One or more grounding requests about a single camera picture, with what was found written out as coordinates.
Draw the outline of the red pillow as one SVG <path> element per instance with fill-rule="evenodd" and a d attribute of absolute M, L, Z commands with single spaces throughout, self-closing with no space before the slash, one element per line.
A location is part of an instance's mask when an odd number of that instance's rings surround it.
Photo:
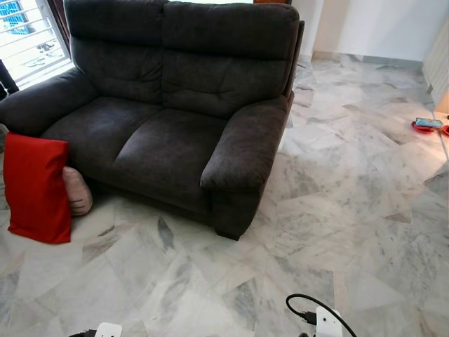
<path fill-rule="evenodd" d="M 39 243 L 71 241 L 72 215 L 63 180 L 67 158 L 65 141 L 6 136 L 3 177 L 9 232 Z"/>

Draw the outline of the red dish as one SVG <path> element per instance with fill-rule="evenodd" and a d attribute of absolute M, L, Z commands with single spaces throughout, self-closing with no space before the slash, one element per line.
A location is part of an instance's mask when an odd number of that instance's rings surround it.
<path fill-rule="evenodd" d="M 443 128 L 439 128 L 439 129 L 430 129 L 430 128 L 419 129 L 419 128 L 415 128 L 413 126 L 413 122 L 410 123 L 410 126 L 411 126 L 411 128 L 414 129 L 414 131 L 417 131 L 417 132 L 420 132 L 420 133 L 423 133 L 423 134 L 430 134 L 430 133 L 433 133 L 433 132 L 436 132 L 436 131 L 442 131 L 445 128 L 445 126 L 443 126 Z"/>

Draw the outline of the blue phone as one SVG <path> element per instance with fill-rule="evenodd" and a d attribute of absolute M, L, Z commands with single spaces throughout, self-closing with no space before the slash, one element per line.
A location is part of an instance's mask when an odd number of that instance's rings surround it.
<path fill-rule="evenodd" d="M 426 119 L 418 117 L 414 120 L 413 126 L 419 129 L 423 128 L 439 129 L 443 128 L 443 122 L 437 121 L 437 119 Z"/>

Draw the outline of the white louvred cabinet door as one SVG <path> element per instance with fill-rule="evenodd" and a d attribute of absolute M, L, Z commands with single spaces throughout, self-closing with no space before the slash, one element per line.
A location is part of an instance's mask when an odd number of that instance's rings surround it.
<path fill-rule="evenodd" d="M 449 91 L 449 23 L 444 20 L 437 32 L 429 54 L 422 62 L 424 80 L 430 87 L 430 96 L 438 105 Z"/>

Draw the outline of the dark grey two-seat sofa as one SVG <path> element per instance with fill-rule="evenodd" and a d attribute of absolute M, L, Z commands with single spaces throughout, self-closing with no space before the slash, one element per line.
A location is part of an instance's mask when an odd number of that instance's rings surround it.
<path fill-rule="evenodd" d="M 238 240 L 272 172 L 304 21 L 289 4 L 64 0 L 74 66 L 0 100 L 90 182 Z"/>

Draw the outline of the brown curtain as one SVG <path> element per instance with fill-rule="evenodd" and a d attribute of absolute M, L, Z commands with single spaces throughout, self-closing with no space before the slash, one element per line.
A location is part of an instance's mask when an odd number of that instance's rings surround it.
<path fill-rule="evenodd" d="M 70 31 L 67 26 L 67 16 L 65 16 L 65 0 L 45 0 L 49 13 L 53 16 L 55 29 L 58 32 L 59 39 L 63 42 L 64 54 L 70 58 Z"/>

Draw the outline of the window with white grille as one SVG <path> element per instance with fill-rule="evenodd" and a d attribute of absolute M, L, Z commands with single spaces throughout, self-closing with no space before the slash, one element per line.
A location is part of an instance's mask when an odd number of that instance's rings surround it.
<path fill-rule="evenodd" d="M 0 61 L 3 61 L 14 84 L 25 89 L 49 77 L 70 70 L 72 61 L 63 51 L 54 19 L 45 0 L 18 0 L 27 22 L 25 34 L 0 31 Z"/>

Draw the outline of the blue teal structure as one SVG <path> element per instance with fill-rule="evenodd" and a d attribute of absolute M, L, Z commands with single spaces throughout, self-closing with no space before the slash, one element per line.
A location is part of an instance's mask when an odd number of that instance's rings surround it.
<path fill-rule="evenodd" d="M 13 34 L 27 33 L 27 27 L 16 28 L 27 22 L 22 11 L 22 4 L 18 0 L 0 0 L 0 31 L 5 32 L 10 29 Z"/>

